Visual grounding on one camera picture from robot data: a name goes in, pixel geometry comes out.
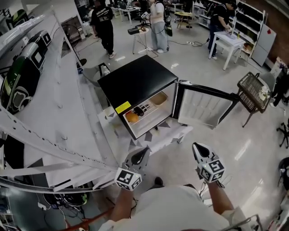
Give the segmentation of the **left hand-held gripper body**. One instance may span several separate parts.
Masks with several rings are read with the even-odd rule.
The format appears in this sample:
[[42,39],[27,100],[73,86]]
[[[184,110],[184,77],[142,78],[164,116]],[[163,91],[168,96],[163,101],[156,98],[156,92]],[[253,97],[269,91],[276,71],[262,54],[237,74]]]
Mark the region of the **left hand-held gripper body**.
[[145,153],[127,156],[121,167],[117,169],[114,182],[122,189],[133,191],[145,175]]

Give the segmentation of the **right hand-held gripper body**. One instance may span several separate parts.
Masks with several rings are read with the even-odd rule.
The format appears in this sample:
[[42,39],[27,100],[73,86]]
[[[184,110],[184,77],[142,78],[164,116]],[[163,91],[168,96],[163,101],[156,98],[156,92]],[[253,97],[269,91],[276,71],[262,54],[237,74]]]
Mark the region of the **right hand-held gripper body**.
[[218,181],[222,178],[225,167],[216,153],[200,154],[199,163],[197,163],[197,173],[200,179],[204,179],[206,183]]

